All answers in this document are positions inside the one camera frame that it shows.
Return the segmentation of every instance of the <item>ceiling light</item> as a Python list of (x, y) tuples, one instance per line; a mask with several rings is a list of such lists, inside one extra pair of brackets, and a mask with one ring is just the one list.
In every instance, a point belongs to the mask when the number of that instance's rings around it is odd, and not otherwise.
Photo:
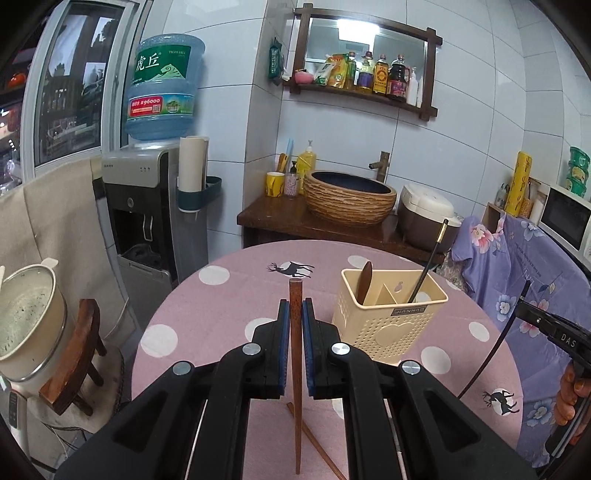
[(339, 28), (339, 40), (364, 43), (369, 45), (370, 51), (374, 49), (375, 36), (379, 33), (376, 24), (340, 18), (336, 25)]

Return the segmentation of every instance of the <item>faucet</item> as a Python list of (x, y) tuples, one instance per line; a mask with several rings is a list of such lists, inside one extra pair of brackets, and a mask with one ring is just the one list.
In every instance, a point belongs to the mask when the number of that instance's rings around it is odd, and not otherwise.
[(388, 152), (381, 152), (379, 156), (379, 161), (369, 164), (369, 168), (371, 170), (378, 170), (378, 174), (376, 176), (377, 181), (381, 181), (382, 183), (386, 180), (386, 171), (388, 170), (388, 166), (390, 165), (390, 154)]

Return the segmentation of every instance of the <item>yellow plastic wrap roll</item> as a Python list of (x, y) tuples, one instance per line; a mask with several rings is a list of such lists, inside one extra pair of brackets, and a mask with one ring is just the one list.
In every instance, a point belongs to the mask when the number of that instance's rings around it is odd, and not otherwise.
[(511, 189), (507, 195), (505, 211), (510, 215), (517, 216), (521, 208), (521, 202), (525, 196), (525, 188), (530, 178), (531, 157), (525, 152), (517, 154), (517, 163), (515, 164), (515, 173), (511, 182)]

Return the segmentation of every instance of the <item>round table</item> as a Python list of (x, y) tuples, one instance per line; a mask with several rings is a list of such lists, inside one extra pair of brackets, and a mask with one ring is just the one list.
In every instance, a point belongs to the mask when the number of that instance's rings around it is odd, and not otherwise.
[[(257, 325), (277, 318), (280, 300), (289, 297), (290, 275), (303, 276), (304, 298), (312, 298), (319, 320), (330, 322), (340, 271), (362, 268), (367, 260), (376, 270), (420, 268), (410, 260), (372, 248), (318, 240), (258, 245), (202, 268), (166, 298), (146, 328), (135, 358), (132, 396), (138, 396), (177, 361), (188, 360), (195, 366), (217, 362), (227, 351), (250, 341)], [(458, 395), (499, 332), (464, 292), (432, 275), (449, 301), (404, 358), (422, 363)], [(302, 440), (301, 474), (295, 475), (294, 423), (285, 406), (292, 401), (291, 375), (288, 379), (282, 399), (251, 402), (243, 478), (334, 480), (335, 475), (306, 438)], [(494, 393), (503, 391), (511, 396), (501, 405)], [(505, 342), (463, 402), (509, 445), (517, 445), (522, 391)], [(307, 396), (304, 385), (303, 417), (348, 477), (342, 403), (315, 401)]]

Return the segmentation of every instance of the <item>beige curtain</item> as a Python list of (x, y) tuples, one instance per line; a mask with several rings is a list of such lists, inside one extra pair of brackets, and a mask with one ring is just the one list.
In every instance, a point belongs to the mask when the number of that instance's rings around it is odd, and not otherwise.
[(63, 164), (0, 199), (0, 261), (8, 271), (52, 257), (72, 318), (94, 298), (100, 334), (115, 326), (124, 300), (100, 231), (89, 160)]

